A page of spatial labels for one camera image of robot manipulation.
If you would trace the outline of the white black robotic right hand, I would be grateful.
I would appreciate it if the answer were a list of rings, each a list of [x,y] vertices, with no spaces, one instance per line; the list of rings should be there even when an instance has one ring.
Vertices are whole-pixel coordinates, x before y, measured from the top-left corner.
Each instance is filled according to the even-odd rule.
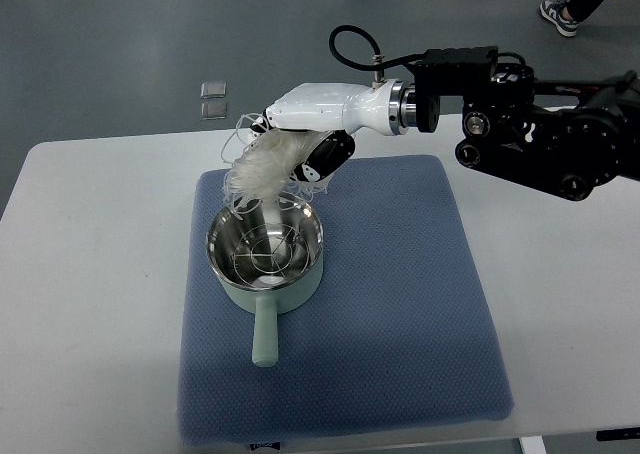
[[[254,121],[260,135],[271,128],[292,132],[326,132],[328,137],[299,161],[290,179],[318,183],[332,175],[355,151],[352,137],[367,128],[385,136],[415,127],[413,86],[396,79],[377,87],[344,83],[305,83],[275,101]]]

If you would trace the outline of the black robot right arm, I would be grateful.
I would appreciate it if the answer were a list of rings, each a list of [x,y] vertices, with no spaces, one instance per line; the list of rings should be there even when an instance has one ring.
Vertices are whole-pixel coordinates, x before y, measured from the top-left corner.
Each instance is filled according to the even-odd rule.
[[[639,177],[639,76],[540,80],[495,46],[429,49],[403,61],[414,77],[409,124],[433,132],[443,96],[463,100],[464,167],[571,201],[618,176]]]

